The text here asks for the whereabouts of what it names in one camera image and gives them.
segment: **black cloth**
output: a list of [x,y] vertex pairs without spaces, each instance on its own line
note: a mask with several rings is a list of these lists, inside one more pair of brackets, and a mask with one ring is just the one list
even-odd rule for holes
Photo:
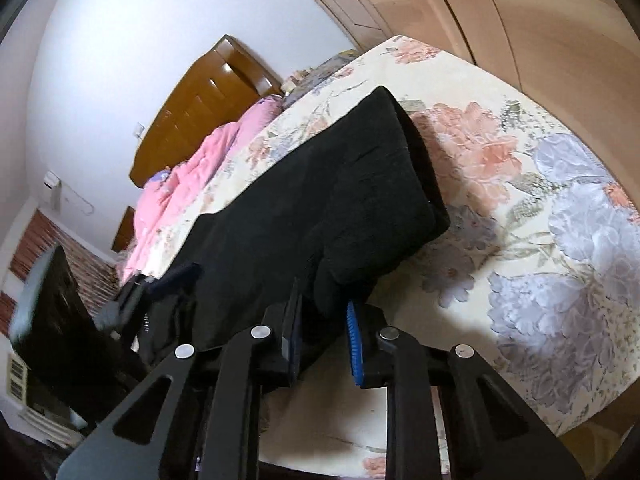
[[349,299],[366,299],[379,276],[448,226],[420,134],[378,87],[196,220],[170,267],[203,267],[194,298],[153,305],[140,353],[153,364],[178,343],[224,344],[286,301],[295,278],[325,318],[343,316]]
[[47,446],[9,428],[0,413],[0,478],[54,480],[69,451]]

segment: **floral bedspread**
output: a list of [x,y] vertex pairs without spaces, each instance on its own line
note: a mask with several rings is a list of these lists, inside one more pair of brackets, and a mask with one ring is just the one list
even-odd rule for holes
[[[200,213],[222,209],[378,85],[418,126],[452,227],[381,279],[370,302],[423,344],[474,346],[564,433],[640,375],[640,215],[567,127],[432,46],[392,38],[300,99],[223,163],[143,272],[161,275]],[[344,341],[265,407],[263,460],[383,478],[385,392],[353,385]],[[444,444],[442,456],[446,469]]]

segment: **black plastic part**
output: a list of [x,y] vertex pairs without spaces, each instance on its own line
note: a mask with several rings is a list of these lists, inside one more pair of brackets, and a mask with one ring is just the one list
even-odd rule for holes
[[91,426],[129,391],[118,380],[127,364],[120,346],[95,327],[60,245],[31,269],[9,339],[33,375]]
[[[196,362],[196,355],[188,359],[167,357],[149,374],[96,430],[71,454],[60,467],[57,480],[159,480],[174,478],[163,469],[164,450],[170,438],[180,400],[185,395],[187,379]],[[158,381],[171,380],[162,409],[146,445],[118,436],[114,428],[126,418],[129,410],[155,388]]]
[[169,270],[158,280],[146,281],[141,276],[139,286],[134,288],[125,301],[120,301],[120,318],[117,332],[124,348],[130,348],[133,339],[142,326],[145,314],[155,301],[167,294],[190,291],[202,274],[199,264],[190,262]]
[[636,423],[618,452],[596,476],[596,480],[638,479],[640,479],[640,424]]
[[273,304],[264,313],[262,324],[272,327],[275,344],[274,351],[260,356],[256,367],[264,385],[292,386],[300,373],[302,301],[294,282],[289,301]]
[[98,314],[94,317],[95,327],[100,332],[104,332],[108,335],[114,331],[120,332],[120,329],[122,328],[122,315],[120,311],[136,291],[138,291],[138,294],[142,292],[140,290],[140,284],[143,278],[144,276],[140,274],[134,274],[131,276],[116,295],[102,306]]
[[394,356],[394,378],[388,387],[386,480],[440,478],[438,431],[431,399],[424,348],[405,332],[380,348]]
[[270,339],[255,339],[247,329],[226,345],[202,450],[202,480],[257,478],[257,447],[249,442],[250,428],[258,423],[260,386],[252,380],[251,364],[255,348]]
[[[425,347],[401,330],[385,340],[380,309],[360,305],[356,314],[363,387],[388,388],[386,480],[442,478],[432,385],[454,480],[584,480],[575,458],[477,352],[462,358],[455,348]],[[391,369],[385,355],[392,357]]]
[[474,480],[584,480],[569,451],[535,412],[475,352],[461,358],[453,349],[449,367],[460,406],[466,446],[461,470]]

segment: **curtain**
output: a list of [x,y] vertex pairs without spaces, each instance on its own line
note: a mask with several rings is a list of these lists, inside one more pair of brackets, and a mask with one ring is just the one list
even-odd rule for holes
[[14,308],[15,301],[4,292],[0,292],[0,332],[5,336],[9,335],[9,323],[11,323],[11,314],[14,313]]
[[82,247],[40,211],[36,211],[24,232],[9,269],[26,280],[37,257],[56,243],[65,248],[69,267],[78,282],[78,294],[94,316],[118,290],[115,267]]

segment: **wall switch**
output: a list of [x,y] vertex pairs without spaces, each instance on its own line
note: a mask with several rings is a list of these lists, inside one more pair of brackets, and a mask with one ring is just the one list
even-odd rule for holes
[[144,131],[145,127],[140,123],[136,123],[136,126],[133,128],[133,136],[136,137],[137,140],[142,140],[142,132]]

